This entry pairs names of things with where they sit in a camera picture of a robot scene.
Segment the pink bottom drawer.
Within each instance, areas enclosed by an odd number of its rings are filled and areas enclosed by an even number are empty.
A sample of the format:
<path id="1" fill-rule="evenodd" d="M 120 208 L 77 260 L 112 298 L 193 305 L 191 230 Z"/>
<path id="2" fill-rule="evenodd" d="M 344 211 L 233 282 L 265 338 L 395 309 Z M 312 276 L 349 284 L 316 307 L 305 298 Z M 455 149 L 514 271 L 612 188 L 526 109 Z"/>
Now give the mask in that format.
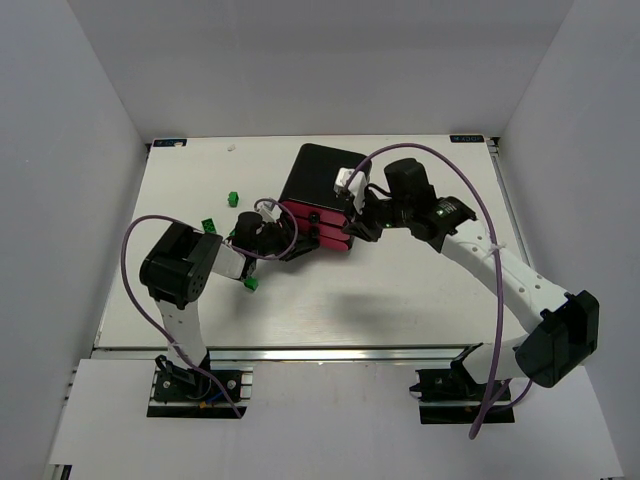
<path id="1" fill-rule="evenodd" d="M 348 237 L 346 240 L 334 239 L 331 237 L 322 236 L 320 234 L 313 235 L 313 239 L 318 241 L 321 248 L 326 248 L 335 251 L 348 251 L 352 248 L 353 238 Z"/>

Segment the pink top drawer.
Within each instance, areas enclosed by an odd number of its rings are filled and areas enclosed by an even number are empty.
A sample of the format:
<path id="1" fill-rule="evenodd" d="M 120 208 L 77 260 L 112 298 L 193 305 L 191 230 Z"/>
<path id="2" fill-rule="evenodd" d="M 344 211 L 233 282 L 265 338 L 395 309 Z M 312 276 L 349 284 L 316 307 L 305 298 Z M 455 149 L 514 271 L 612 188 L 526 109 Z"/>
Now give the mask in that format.
<path id="1" fill-rule="evenodd" d="M 327 224 L 332 227 L 342 227 L 347 221 L 343 212 L 323 208 L 322 206 L 290 200 L 284 201 L 283 205 L 293 213 L 296 218 L 304 219 L 308 222 L 311 222 L 311 217 L 314 217 L 319 223 Z"/>

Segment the black drawer cabinet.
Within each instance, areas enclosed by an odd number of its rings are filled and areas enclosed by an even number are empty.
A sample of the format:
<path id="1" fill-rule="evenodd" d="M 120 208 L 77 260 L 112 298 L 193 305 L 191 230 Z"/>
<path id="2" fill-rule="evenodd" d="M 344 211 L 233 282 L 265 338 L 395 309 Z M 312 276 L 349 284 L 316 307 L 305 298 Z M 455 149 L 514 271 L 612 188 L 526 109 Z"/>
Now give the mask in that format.
<path id="1" fill-rule="evenodd" d="M 334 191 L 334 181 L 341 167 L 354 169 L 365 155 L 348 150 L 306 143 L 298 151 L 285 182 L 279 202 L 296 201 L 345 213 L 347 206 Z"/>

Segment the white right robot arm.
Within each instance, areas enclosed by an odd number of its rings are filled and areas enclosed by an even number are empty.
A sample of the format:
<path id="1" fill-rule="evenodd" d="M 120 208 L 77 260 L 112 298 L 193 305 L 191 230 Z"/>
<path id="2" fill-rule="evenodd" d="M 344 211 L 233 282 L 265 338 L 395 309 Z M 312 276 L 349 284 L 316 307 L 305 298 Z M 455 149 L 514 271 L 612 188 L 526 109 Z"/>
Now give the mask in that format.
<path id="1" fill-rule="evenodd" d="M 466 348 L 451 363 L 469 388 L 488 378 L 528 378 L 551 388 L 597 348 L 599 303 L 587 291 L 573 295 L 546 280 L 505 248 L 461 200 L 438 197 L 424 166 L 412 158 L 387 165 L 389 196 L 370 191 L 367 174 L 340 169 L 334 189 L 354 211 L 344 232 L 375 242 L 386 228 L 411 235 L 467 270 L 515 316 L 525 333 L 498 353 L 490 344 Z"/>

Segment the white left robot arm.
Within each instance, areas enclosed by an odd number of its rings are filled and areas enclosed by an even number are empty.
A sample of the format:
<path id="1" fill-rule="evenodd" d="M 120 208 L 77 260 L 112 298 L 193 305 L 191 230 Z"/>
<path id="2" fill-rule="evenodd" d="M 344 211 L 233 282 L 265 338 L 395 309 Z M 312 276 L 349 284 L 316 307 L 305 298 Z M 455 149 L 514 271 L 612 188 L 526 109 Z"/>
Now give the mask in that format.
<path id="1" fill-rule="evenodd" d="M 243 212 L 232 235 L 199 232 L 173 222 L 144 259 L 139 279 L 156 303 L 171 337 L 168 359 L 190 369 L 209 368 L 198 312 L 198 299 L 211 274 L 247 283 L 259 259 L 289 261 L 320 246 L 317 229 L 305 234 L 283 213 L 275 220 Z"/>

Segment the dark green small lego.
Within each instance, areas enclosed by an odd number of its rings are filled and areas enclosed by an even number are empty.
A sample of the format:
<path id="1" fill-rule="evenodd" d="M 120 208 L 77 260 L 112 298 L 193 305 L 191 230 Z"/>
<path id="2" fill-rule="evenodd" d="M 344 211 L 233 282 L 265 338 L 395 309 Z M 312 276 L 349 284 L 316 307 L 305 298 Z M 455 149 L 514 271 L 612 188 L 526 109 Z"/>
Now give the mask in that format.
<path id="1" fill-rule="evenodd" d="M 231 191 L 228 194 L 227 201 L 228 201 L 228 205 L 230 207 L 236 208 L 238 206 L 238 204 L 239 204 L 239 194 L 238 194 L 238 192 L 237 191 Z"/>

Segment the blue right corner sticker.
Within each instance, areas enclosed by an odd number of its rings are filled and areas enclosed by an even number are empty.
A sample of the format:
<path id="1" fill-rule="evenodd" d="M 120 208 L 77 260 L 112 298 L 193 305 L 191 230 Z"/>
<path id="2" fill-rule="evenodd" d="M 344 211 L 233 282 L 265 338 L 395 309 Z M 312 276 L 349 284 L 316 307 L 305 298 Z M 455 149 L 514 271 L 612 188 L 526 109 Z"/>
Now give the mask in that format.
<path id="1" fill-rule="evenodd" d="M 484 143 L 483 135 L 478 134 L 451 134 L 449 139 L 452 143 Z"/>

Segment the blue table corner sticker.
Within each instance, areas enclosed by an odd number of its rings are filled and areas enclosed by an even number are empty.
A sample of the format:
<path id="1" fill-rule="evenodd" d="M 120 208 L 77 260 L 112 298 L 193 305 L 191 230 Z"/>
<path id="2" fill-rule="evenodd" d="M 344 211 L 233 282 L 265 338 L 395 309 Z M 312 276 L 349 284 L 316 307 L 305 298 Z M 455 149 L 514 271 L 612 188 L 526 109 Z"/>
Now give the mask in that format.
<path id="1" fill-rule="evenodd" d="M 170 138 L 170 139 L 155 139 L 152 143 L 153 148 L 180 148 L 187 144 L 186 139 L 182 138 Z"/>

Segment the aluminium right side rail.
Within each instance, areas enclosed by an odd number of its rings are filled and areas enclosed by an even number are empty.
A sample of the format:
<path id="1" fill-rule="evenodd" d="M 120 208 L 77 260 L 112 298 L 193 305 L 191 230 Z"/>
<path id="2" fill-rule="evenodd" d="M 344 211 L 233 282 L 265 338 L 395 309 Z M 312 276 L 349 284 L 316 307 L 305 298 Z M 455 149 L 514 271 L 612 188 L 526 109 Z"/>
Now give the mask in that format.
<path id="1" fill-rule="evenodd" d="M 486 144 L 487 144 L 487 148 L 489 151 L 489 155 L 491 157 L 491 161 L 495 170 L 495 174 L 497 177 L 497 181 L 501 190 L 501 194 L 509 215 L 509 219 L 511 222 L 511 225 L 513 227 L 514 230 L 514 236 L 516 239 L 516 243 L 518 246 L 518 250 L 519 253 L 522 256 L 523 261 L 527 264 L 527 265 L 531 265 L 531 259 L 530 259 L 530 255 L 524 240 L 524 237 L 522 235 L 522 231 L 520 228 L 520 224 L 518 221 L 518 218 L 516 216 L 516 212 L 513 208 L 513 203 L 511 201 L 511 195 L 508 191 L 507 188 L 507 183 L 504 177 L 504 173 L 503 170 L 501 168 L 501 156 L 500 156 L 500 149 L 499 149 L 499 137 L 489 137 L 486 140 Z"/>

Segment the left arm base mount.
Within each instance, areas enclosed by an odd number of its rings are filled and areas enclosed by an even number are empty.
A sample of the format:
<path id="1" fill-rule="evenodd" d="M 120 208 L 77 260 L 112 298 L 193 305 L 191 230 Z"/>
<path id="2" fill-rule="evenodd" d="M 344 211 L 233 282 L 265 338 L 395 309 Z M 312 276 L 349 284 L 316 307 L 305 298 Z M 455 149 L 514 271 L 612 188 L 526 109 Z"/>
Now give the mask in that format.
<path id="1" fill-rule="evenodd" d="M 212 370 L 227 395 L 208 376 L 193 369 L 174 365 L 165 355 L 154 359 L 146 416 L 162 419 L 235 419 L 242 418 L 251 397 L 251 369 Z"/>

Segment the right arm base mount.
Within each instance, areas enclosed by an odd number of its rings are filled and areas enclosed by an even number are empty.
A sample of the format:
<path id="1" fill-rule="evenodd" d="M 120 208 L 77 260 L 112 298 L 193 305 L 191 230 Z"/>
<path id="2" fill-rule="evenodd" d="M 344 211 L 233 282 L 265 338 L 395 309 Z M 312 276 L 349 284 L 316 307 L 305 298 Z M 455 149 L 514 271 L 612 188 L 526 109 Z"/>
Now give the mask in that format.
<path id="1" fill-rule="evenodd" d="M 416 371 L 417 382 L 409 388 L 419 403 L 423 425 L 471 425 L 480 413 L 486 383 L 476 383 L 463 368 L 464 352 L 447 368 Z"/>

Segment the aluminium table front rail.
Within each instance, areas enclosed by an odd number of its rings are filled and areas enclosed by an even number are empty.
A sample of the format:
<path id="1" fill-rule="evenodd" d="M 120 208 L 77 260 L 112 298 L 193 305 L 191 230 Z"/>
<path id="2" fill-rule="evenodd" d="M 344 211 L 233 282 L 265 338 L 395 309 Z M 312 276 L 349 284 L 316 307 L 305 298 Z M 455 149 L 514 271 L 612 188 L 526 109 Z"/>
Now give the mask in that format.
<path id="1" fill-rule="evenodd" d="M 212 347 L 214 362 L 446 362 L 464 346 Z"/>

